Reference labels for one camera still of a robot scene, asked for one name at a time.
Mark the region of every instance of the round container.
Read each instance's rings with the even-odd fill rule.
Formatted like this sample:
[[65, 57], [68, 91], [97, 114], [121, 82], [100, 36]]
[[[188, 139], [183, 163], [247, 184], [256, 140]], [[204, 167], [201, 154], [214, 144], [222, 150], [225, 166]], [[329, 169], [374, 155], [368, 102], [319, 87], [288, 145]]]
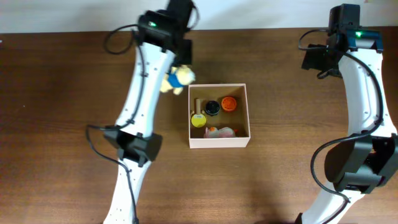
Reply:
[[218, 112], [220, 112], [220, 104], [214, 100], [207, 102], [205, 112], [210, 116], [218, 115]]
[[226, 112], [232, 112], [236, 109], [236, 100], [232, 96], [226, 96], [221, 101], [221, 106]]

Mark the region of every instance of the pink object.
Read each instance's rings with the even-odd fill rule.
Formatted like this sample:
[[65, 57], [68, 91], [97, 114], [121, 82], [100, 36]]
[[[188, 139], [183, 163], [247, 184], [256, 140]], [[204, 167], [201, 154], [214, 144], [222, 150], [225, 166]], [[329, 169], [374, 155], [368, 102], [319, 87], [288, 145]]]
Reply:
[[211, 127], [210, 129], [206, 128], [206, 132], [204, 135], [204, 138], [235, 138], [235, 137], [236, 136], [234, 130], [228, 127], [221, 128], [220, 130], [215, 127]]

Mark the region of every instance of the open box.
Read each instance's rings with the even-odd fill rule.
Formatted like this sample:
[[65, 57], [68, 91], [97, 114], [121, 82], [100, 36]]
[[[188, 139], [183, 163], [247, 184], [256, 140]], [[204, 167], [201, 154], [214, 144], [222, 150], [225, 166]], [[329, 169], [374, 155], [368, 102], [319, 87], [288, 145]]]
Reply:
[[[207, 102], [215, 100], [221, 103], [226, 96], [236, 99], [236, 109], [225, 112], [220, 109], [216, 116], [206, 116], [206, 125], [196, 128], [191, 123], [191, 112], [195, 111], [195, 100], [201, 99], [201, 110], [204, 110]], [[246, 147], [250, 140], [250, 124], [248, 99], [245, 84], [203, 84], [189, 85], [188, 87], [188, 122], [189, 122], [189, 146], [195, 148], [215, 147]], [[218, 129], [229, 127], [236, 131], [235, 138], [204, 138], [205, 129], [216, 127]]]

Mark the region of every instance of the orange lid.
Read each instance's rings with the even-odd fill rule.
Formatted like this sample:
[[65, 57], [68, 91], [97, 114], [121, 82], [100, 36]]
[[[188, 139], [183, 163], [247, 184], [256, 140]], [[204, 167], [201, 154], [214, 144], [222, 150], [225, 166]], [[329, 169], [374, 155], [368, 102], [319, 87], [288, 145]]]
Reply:
[[236, 109], [235, 98], [233, 98], [232, 96], [224, 97], [223, 100], [221, 101], [221, 107], [227, 112], [234, 111]]

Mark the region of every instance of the white wall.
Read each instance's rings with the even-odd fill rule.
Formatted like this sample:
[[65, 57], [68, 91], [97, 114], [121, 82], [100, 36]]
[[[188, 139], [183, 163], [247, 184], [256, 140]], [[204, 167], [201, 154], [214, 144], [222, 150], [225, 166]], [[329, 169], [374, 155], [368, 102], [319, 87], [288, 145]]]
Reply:
[[[0, 33], [112, 30], [168, 0], [0, 0]], [[329, 10], [361, 5], [361, 25], [398, 25], [397, 0], [196, 0], [197, 29], [326, 27]]]

